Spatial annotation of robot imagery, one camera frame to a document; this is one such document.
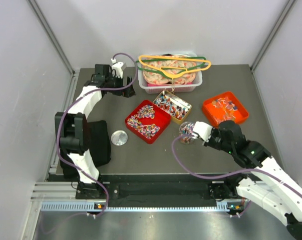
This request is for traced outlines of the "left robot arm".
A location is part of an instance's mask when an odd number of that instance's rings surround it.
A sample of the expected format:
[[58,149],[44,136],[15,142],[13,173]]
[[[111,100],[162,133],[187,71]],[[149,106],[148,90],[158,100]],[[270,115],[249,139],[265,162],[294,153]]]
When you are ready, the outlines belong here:
[[111,144],[104,120],[88,122],[94,106],[110,92],[116,96],[132,97],[132,79],[123,84],[123,62],[112,65],[96,64],[95,72],[84,84],[80,95],[64,111],[55,114],[58,156],[64,179],[78,183],[79,199],[105,196],[98,167],[109,163]]

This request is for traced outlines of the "floral fabric item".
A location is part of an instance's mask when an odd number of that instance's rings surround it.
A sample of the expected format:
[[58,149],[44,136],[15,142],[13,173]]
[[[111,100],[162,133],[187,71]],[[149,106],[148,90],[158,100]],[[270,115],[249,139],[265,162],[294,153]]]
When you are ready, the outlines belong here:
[[168,78],[162,71],[158,71],[154,69],[154,67],[162,69],[169,74],[178,74],[182,73],[188,69],[196,69],[197,63],[194,61],[185,61],[185,60],[164,60],[164,59],[153,59],[153,58],[146,58],[143,59],[143,62],[150,65],[144,66],[141,65],[139,70],[142,71],[143,78],[147,82],[149,86],[160,86],[160,85],[169,85],[169,84],[176,84],[176,85],[188,85],[191,84],[195,77],[196,73],[185,73],[178,78]]

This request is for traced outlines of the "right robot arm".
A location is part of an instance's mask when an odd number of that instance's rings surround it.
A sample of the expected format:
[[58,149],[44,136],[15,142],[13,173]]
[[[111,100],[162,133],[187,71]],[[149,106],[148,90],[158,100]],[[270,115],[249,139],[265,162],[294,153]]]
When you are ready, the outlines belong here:
[[196,122],[193,131],[206,147],[230,154],[234,161],[263,181],[267,191],[250,178],[240,182],[231,180],[224,185],[230,198],[238,195],[247,198],[276,217],[296,240],[302,240],[302,187],[277,163],[271,153],[260,143],[247,140],[241,127],[232,120],[213,127]]

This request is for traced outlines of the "black cloth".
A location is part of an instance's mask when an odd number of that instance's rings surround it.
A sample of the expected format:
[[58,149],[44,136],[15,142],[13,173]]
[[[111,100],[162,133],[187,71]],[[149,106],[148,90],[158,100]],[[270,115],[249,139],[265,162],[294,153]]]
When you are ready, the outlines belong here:
[[[111,143],[105,120],[89,123],[91,141],[89,151],[96,168],[108,164],[111,160]],[[74,181],[79,178],[78,171],[68,164],[60,161],[64,179]]]

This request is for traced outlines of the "white plastic basket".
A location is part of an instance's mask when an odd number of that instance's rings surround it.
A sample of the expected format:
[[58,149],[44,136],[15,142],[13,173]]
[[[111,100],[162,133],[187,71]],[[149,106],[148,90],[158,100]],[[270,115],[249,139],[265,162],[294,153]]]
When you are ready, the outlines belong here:
[[148,94],[193,91],[202,84],[202,72],[211,67],[205,57],[193,53],[141,55],[136,64],[139,86]]

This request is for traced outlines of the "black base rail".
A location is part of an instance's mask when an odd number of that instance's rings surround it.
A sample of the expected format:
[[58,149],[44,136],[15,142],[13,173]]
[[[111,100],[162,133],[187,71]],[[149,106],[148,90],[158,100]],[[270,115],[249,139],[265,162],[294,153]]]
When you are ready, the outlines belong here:
[[214,207],[217,202],[240,205],[242,198],[230,180],[200,179],[188,174],[104,174],[103,186],[80,183],[75,198],[102,201],[109,207]]

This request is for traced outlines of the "orange candy tray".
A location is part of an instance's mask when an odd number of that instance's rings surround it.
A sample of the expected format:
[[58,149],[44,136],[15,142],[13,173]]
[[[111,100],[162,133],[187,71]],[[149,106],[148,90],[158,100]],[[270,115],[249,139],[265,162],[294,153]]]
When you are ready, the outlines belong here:
[[201,110],[209,123],[215,127],[226,120],[242,124],[249,117],[249,112],[231,91],[206,99]]

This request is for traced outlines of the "clear glass jar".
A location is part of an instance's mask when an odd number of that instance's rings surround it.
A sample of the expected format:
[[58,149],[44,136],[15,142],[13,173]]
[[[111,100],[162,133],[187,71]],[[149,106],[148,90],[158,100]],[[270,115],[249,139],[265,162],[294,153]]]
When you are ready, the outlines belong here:
[[180,142],[183,144],[193,143],[197,139],[197,134],[193,132],[195,123],[193,122],[183,122],[179,127],[179,134],[183,136],[180,139]]

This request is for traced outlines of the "gold candy tin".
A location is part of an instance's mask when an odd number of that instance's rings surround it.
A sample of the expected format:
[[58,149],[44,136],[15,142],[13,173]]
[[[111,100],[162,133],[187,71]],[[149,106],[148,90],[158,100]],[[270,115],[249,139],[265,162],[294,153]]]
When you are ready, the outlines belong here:
[[172,121],[182,124],[192,110],[192,105],[168,91],[162,91],[153,103],[169,114]]

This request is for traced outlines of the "red candy tray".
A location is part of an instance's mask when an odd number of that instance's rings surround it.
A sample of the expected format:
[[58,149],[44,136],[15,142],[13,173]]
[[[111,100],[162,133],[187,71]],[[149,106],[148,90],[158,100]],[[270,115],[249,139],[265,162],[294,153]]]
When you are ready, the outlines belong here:
[[143,100],[126,118],[126,127],[147,144],[153,144],[171,122],[171,116]]

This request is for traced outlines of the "silver jar lid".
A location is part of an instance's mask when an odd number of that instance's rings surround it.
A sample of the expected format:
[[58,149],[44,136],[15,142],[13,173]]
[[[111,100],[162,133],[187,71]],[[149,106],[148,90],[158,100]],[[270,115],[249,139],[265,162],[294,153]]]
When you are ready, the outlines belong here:
[[117,130],[111,135],[111,142],[115,146],[122,146],[128,140],[128,135],[124,130]]

